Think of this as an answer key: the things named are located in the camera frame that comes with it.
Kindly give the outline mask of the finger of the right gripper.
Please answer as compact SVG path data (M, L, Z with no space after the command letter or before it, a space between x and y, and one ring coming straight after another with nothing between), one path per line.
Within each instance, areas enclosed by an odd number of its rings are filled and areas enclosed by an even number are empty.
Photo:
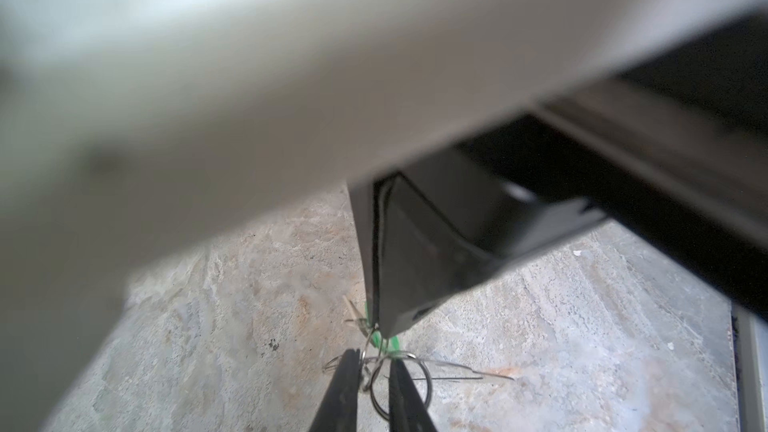
M371 325L379 323L379 205L380 180L348 187L363 266L366 311Z
M457 149L397 172L378 217L377 323L405 332L451 297L600 225L584 197L545 199Z

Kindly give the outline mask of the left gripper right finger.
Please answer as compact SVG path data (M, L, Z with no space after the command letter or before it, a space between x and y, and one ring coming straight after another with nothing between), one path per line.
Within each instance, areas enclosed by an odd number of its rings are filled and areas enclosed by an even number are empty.
M422 399L413 378L401 358L390 363L389 375L389 430L392 432L436 432L429 413L433 384L427 367L416 361L422 369L427 385L427 395Z

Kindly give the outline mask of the metal key holder plate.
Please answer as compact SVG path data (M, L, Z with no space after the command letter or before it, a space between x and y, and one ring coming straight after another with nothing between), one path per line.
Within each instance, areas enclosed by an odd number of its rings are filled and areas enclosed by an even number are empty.
M468 365L419 356L416 353L406 351L400 346L397 337L384 339L379 327L372 325L367 313L348 296L343 297L343 302L348 313L344 323L359 331L365 339L364 345L360 348L360 392L367 393L373 389L377 381L375 375L388 377L388 374L384 372L384 366L391 359L400 359L405 362L406 366L415 367L415 381L417 383L423 382L427 388L433 387L438 381L475 381L494 384L515 381L510 373L481 371Z

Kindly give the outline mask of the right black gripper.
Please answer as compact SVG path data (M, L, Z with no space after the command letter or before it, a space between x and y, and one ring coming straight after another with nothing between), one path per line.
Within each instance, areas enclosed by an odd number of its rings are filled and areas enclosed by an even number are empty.
M462 145L542 194L585 197L767 313L767 15L571 90Z

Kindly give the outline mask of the green plastic key tag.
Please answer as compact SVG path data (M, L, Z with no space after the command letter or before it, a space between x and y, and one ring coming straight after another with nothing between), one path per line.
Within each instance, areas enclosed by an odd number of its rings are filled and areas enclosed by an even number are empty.
M371 313L371 307L367 302L364 303L364 311L365 311L365 322L368 331L371 331L374 329L374 323L371 319L370 313ZM382 352L396 352L401 350L401 345L399 338L397 336L393 336L392 338L385 339L382 337L381 333L376 330L371 339L370 343L373 347L375 347L377 350L381 350Z

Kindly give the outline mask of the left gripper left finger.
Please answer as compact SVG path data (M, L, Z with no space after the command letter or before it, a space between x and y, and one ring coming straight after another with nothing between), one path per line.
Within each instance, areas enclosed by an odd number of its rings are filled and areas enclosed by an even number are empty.
M347 349L309 427L310 432L355 432L360 386L360 350Z

